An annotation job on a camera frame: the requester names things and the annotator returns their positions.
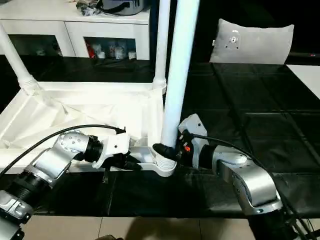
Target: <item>white fabric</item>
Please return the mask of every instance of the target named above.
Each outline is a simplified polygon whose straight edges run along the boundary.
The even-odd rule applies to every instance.
[[[281,28],[244,27],[219,19],[211,63],[284,64],[294,25]]]

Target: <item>black table surface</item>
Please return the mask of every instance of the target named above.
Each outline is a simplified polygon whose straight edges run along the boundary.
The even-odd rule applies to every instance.
[[[151,83],[148,61],[71,57],[22,59],[38,81]],[[0,57],[1,110],[18,92]],[[252,151],[275,173],[280,190],[306,218],[320,217],[320,100],[285,66],[192,63],[181,119],[197,113],[208,135]],[[6,175],[3,189],[14,178]],[[155,172],[68,173],[36,210],[39,215],[243,218],[230,185],[209,170],[178,166]]]

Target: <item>black cable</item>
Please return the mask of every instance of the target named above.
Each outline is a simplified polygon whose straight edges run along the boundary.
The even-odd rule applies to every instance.
[[[312,222],[310,221],[309,218],[307,219],[307,222],[308,222],[308,226],[309,226],[309,224],[310,224],[310,226],[311,226],[311,228],[312,228],[312,231],[315,231],[315,228],[314,228],[314,226],[313,226],[313,224],[312,224]]]
[[[299,236],[303,240],[308,240],[308,238],[305,236],[304,232],[301,230],[301,228],[298,226],[296,222],[292,224],[295,228],[295,230],[298,232]]]
[[[289,213],[290,210],[291,212],[293,213],[293,216],[299,220],[299,222],[301,223],[301,225],[303,226],[303,228],[305,229],[305,231],[308,233],[308,235],[310,236],[310,238],[312,240],[317,240],[316,237],[314,236],[314,234],[310,231],[310,229],[308,228],[307,224],[303,221],[303,219],[299,216],[299,213],[296,211],[296,209],[291,205],[291,203],[288,201],[288,199],[286,198],[286,196],[279,190],[279,188],[277,187],[276,185],[276,182],[275,182],[275,176],[272,172],[268,171],[266,169],[266,167],[264,167],[264,165],[253,155],[251,154],[250,152],[247,152],[246,150],[242,149],[241,147],[238,147],[237,145],[234,145],[228,141],[224,141],[224,140],[221,140],[221,139],[218,139],[218,138],[214,138],[214,137],[210,137],[210,136],[202,136],[202,135],[198,135],[198,134],[191,134],[194,138],[198,138],[198,139],[206,139],[206,140],[210,140],[210,141],[214,141],[214,142],[217,142],[217,143],[220,143],[220,144],[223,144],[225,146],[228,146],[228,147],[231,147],[231,148],[234,148],[236,150],[239,150],[241,152],[243,152],[244,154],[246,154],[247,156],[249,156],[257,165],[259,165],[261,168],[263,168],[269,175],[270,177],[272,178],[276,188],[277,188],[277,191],[280,195],[280,198],[282,200],[282,203],[283,203],[283,206],[286,208],[286,211]]]
[[[60,131],[57,131],[53,134],[50,134],[49,136],[43,138],[42,140],[38,141],[36,144],[34,144],[33,146],[31,146],[30,148],[28,148],[26,151],[24,151],[20,156],[18,156],[15,160],[13,160],[8,166],[6,166],[2,172],[0,172],[0,179],[6,174],[6,172],[8,172],[8,170],[10,168],[12,168],[13,165],[15,165],[20,159],[22,159],[25,155],[27,155],[28,153],[30,153],[33,149],[35,149],[36,147],[38,147],[40,144],[44,143],[45,141],[47,141],[48,139],[57,136],[59,134],[62,134],[66,131],[70,131],[70,130],[74,130],[74,129],[83,129],[83,128],[104,128],[104,129],[112,129],[115,130],[117,133],[121,133],[124,132],[123,129],[120,129],[118,127],[114,127],[114,126],[108,126],[108,125],[101,125],[101,124],[86,124],[86,125],[78,125],[78,126],[71,126],[65,129],[62,129]]]
[[[313,231],[312,233],[313,233],[313,235],[314,235],[316,238],[320,237],[320,229],[315,230],[315,231]],[[305,237],[306,237],[307,239],[311,239],[311,236],[310,236],[308,233],[305,235]]]

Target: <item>tiled floor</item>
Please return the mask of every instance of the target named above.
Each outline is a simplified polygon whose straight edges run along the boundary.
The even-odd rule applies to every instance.
[[[320,219],[312,219],[315,229]],[[254,240],[245,219],[33,216],[25,240]]]

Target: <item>white pole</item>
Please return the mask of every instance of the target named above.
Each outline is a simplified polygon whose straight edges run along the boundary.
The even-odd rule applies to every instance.
[[[200,0],[178,0],[161,143],[175,147]]]
[[[158,36],[156,44],[155,75],[152,83],[153,89],[162,89],[166,93],[166,62],[168,47],[168,31],[170,16],[170,0],[160,0],[158,17]]]
[[[19,85],[28,95],[32,95],[38,89],[38,83],[34,77],[28,72],[26,66],[22,62],[14,45],[12,44],[4,26],[0,22],[0,47],[10,63],[15,75],[18,78]]]

